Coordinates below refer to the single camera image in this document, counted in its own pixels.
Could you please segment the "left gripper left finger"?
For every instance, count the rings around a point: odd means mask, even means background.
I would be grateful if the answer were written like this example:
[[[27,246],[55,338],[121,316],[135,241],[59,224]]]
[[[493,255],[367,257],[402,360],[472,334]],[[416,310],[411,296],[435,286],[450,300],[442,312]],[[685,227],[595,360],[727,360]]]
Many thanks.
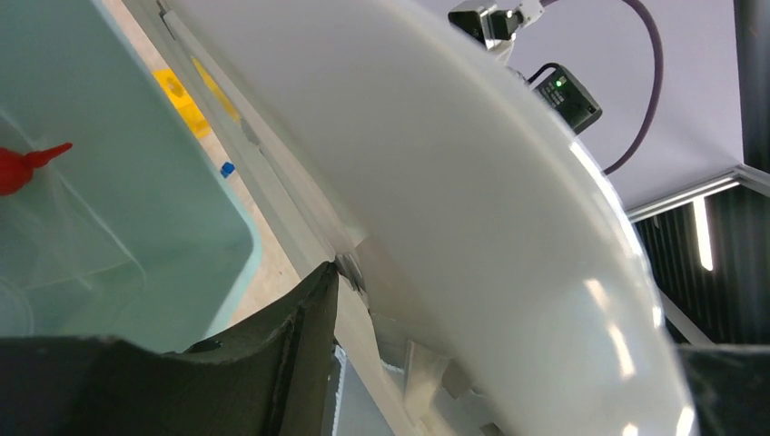
[[[326,435],[340,275],[183,352],[112,336],[1,342],[4,435]]]

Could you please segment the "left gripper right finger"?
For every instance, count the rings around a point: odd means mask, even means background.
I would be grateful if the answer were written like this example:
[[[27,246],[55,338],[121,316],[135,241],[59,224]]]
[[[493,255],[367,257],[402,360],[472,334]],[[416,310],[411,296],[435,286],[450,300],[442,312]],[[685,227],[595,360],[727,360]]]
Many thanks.
[[[701,435],[769,433],[767,345],[679,345]]]

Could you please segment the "white plastic lid tray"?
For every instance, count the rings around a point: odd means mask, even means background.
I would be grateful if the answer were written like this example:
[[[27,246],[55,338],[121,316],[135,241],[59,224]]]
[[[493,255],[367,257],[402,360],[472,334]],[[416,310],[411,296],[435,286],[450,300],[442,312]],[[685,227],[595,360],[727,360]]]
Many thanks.
[[[396,434],[698,434],[617,194],[493,54],[412,1],[126,8]]]

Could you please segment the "wash bottle red cap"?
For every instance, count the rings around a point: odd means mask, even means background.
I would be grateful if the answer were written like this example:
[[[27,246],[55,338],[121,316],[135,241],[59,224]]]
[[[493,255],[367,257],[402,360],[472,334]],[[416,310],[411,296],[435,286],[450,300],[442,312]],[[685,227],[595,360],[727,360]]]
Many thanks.
[[[53,159],[66,153],[72,143],[63,143],[48,149],[27,154],[1,148],[1,195],[20,191],[33,179],[34,172],[48,165]]]

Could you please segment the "glass funnel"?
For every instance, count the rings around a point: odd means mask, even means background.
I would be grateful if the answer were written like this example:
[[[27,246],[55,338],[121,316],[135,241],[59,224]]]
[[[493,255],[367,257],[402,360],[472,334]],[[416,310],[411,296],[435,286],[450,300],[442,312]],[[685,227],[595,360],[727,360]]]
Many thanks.
[[[73,285],[96,294],[121,281],[138,292],[147,285],[145,269],[56,163],[1,198],[1,278],[19,290]]]

